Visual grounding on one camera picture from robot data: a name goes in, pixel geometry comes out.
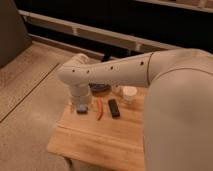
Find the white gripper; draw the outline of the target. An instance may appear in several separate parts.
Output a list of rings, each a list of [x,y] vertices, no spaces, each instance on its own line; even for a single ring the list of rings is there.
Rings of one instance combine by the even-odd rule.
[[[87,107],[92,100],[91,89],[88,84],[73,85],[69,87],[70,101],[77,109],[79,106]]]

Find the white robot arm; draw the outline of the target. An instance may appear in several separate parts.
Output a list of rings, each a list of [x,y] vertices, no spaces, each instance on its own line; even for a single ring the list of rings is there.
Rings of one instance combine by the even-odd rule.
[[[75,103],[89,85],[148,89],[143,114],[146,171],[213,171],[213,53],[155,51],[91,64],[80,53],[58,69]]]

